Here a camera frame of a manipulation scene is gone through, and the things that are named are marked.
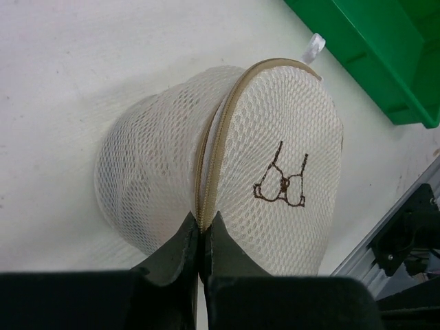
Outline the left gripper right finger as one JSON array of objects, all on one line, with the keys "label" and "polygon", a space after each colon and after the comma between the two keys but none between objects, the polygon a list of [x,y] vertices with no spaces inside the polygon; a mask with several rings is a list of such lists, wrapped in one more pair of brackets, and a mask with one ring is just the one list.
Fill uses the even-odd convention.
[{"label": "left gripper right finger", "polygon": [[232,239],[221,214],[205,233],[209,329],[381,329],[368,289],[348,277],[272,276]]}]

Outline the green plastic tray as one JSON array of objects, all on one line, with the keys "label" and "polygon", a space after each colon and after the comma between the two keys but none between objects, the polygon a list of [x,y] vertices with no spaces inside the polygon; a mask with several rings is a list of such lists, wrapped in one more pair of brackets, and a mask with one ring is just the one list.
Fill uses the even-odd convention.
[{"label": "green plastic tray", "polygon": [[288,1],[395,125],[439,126],[438,1]]}]

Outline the aluminium mounting rail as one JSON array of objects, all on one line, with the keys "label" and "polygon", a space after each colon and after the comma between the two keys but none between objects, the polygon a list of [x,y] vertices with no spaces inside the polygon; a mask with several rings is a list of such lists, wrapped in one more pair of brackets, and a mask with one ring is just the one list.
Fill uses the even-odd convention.
[{"label": "aluminium mounting rail", "polygon": [[438,159],[332,274],[360,281],[379,299],[391,280],[411,283],[404,266],[423,265],[424,258],[415,256],[417,249],[427,253],[439,249]]}]

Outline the white mesh laundry bag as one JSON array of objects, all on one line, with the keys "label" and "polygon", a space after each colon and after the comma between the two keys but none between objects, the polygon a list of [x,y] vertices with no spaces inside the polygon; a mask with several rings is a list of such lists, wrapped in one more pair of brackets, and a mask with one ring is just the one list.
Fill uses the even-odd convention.
[{"label": "white mesh laundry bag", "polygon": [[310,67],[324,47],[315,34],[299,60],[213,67],[128,108],[94,172],[109,224],[151,255],[188,213],[201,231],[221,215],[269,274],[317,274],[343,144],[334,102]]}]

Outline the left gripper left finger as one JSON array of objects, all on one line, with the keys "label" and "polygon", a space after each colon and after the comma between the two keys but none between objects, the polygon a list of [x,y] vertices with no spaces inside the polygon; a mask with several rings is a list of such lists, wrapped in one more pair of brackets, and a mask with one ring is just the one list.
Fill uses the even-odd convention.
[{"label": "left gripper left finger", "polygon": [[129,270],[1,274],[2,329],[195,329],[198,229]]}]

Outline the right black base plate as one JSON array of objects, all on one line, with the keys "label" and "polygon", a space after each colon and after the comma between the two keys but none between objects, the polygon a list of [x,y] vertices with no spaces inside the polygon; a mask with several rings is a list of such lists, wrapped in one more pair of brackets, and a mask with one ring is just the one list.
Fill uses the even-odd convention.
[{"label": "right black base plate", "polygon": [[[421,184],[370,243],[387,277],[404,266],[426,271],[427,254],[439,257],[439,207],[430,184]],[[438,329],[439,277],[377,301],[385,329]]]}]

